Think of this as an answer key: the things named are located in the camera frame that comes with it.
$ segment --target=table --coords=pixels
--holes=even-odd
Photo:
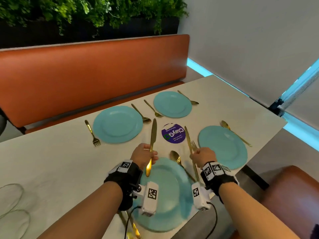
[[[197,143],[201,129],[219,125],[225,120],[232,130],[252,144],[247,147],[247,162],[286,124],[286,121],[216,76],[208,76],[167,90],[180,90],[191,100],[198,101],[192,112],[183,118],[157,118],[158,136],[154,149],[159,157],[169,157],[171,150],[179,153],[186,169],[194,175],[189,159],[187,141],[171,144],[161,136],[162,127],[170,122],[187,126],[190,138]],[[157,93],[131,103],[146,117],[153,119],[153,111],[144,99],[153,104]],[[116,164],[129,159],[141,142],[149,143],[152,124],[144,124],[134,139],[122,144],[94,147],[92,136],[84,120],[91,125],[100,112],[95,112],[37,132],[0,143],[0,186],[20,183],[26,190],[23,207],[32,217],[25,238],[35,238],[53,222],[97,189],[106,174]],[[188,220],[196,214],[192,209]],[[142,238],[171,238],[188,221],[166,233],[149,232],[138,227]],[[124,228],[115,215],[103,238],[122,239]]]

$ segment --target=black wrist strap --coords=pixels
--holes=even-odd
[[[104,183],[113,181],[122,189],[123,199],[119,207],[120,211],[125,211],[132,207],[133,197],[131,194],[133,190],[138,189],[142,174],[142,170],[131,160],[123,161],[108,173]]]
[[[228,182],[234,182],[239,184],[236,177],[232,175],[230,169],[218,162],[207,162],[203,166],[203,171],[201,172],[201,177],[205,182],[206,188],[211,189],[220,199],[219,188],[222,184]]]

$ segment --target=circular sign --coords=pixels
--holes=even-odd
[[[166,124],[163,127],[162,136],[170,143],[181,143],[186,138],[184,128],[174,123]]]

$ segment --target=cable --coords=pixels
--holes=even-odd
[[[134,207],[131,212],[129,213],[129,216],[127,217],[127,222],[126,222],[126,226],[125,226],[125,234],[124,234],[124,239],[126,239],[126,233],[127,233],[127,227],[129,226],[129,221],[130,221],[130,218],[131,218],[131,215],[133,213],[133,211],[137,208],[142,208],[140,205]]]
[[[211,232],[207,235],[207,237],[205,239],[207,239],[213,233],[213,231],[215,230],[216,225],[217,225],[217,219],[218,219],[216,207],[211,202],[207,202],[207,204],[211,204],[214,207],[215,214],[216,214],[216,221],[215,221],[215,225],[214,225],[213,229],[211,230]]]

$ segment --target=light blue plate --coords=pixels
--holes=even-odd
[[[179,226],[188,218],[193,206],[191,182],[185,171],[168,158],[160,158],[152,165],[151,175],[144,171],[141,184],[153,181],[159,185],[158,204],[155,215],[147,217],[133,212],[138,224],[150,231],[165,232]],[[134,200],[133,207],[141,205],[140,198]]]
[[[154,98],[155,108],[167,117],[185,117],[192,110],[190,100],[180,93],[164,91],[158,93]]]
[[[93,123],[94,134],[107,143],[131,140],[143,127],[141,115],[127,106],[113,106],[103,110]]]
[[[219,163],[237,169],[247,162],[247,149],[232,131],[221,126],[207,126],[198,135],[200,147],[209,147]]]

